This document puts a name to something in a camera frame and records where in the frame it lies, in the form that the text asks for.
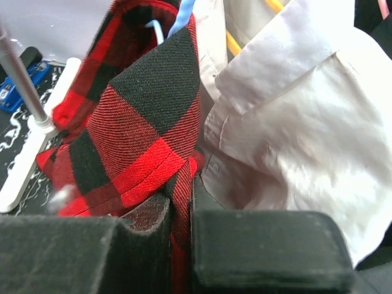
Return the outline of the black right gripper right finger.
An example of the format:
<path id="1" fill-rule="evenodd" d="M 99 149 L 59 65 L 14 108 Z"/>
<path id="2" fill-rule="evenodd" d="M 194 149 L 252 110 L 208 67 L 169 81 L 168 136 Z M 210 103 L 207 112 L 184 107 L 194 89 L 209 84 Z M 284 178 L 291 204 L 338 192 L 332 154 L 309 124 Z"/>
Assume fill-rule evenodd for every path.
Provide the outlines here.
<path id="1" fill-rule="evenodd" d="M 350 293 L 355 271 L 341 231 L 314 211 L 223 208 L 192 183 L 193 293 Z"/>

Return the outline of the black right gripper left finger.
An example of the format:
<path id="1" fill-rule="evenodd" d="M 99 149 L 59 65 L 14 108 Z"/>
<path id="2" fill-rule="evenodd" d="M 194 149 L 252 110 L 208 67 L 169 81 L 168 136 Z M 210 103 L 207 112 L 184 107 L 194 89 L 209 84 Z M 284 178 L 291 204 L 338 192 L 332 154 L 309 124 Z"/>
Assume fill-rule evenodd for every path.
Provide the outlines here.
<path id="1" fill-rule="evenodd" d="M 169 293 L 170 201 L 123 218 L 1 217 L 2 293 Z"/>

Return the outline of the red black plaid shirt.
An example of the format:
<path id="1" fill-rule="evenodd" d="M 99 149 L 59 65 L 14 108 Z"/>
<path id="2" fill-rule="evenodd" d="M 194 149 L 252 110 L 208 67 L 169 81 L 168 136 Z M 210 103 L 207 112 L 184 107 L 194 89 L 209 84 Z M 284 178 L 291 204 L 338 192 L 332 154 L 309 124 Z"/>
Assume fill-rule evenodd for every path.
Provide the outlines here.
<path id="1" fill-rule="evenodd" d="M 192 180 L 203 166 L 195 20 L 174 34 L 178 1 L 114 1 L 64 100 L 62 145 L 37 155 L 59 216 L 123 216 L 156 192 L 171 200 L 171 290 L 189 292 Z"/>

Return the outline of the light blue wire hanger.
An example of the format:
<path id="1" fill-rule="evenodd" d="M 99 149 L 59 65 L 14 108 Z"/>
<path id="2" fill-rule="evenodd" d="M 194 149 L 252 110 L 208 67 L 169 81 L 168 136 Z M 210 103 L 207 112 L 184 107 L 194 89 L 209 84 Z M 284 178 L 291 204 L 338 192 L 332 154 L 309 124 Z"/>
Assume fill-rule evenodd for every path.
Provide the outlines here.
<path id="1" fill-rule="evenodd" d="M 176 16 L 174 24 L 171 26 L 167 37 L 171 37 L 173 34 L 178 32 L 180 29 L 185 27 L 189 20 L 190 16 L 192 14 L 193 8 L 194 8 L 195 0 L 182 0 L 180 5 L 179 5 L 179 10 L 178 14 Z M 161 24 L 158 20 L 151 20 L 145 24 L 146 28 L 153 28 L 153 31 L 155 33 L 156 41 L 157 44 L 160 45 L 161 43 L 164 42 L 165 37 L 164 33 L 161 27 Z"/>

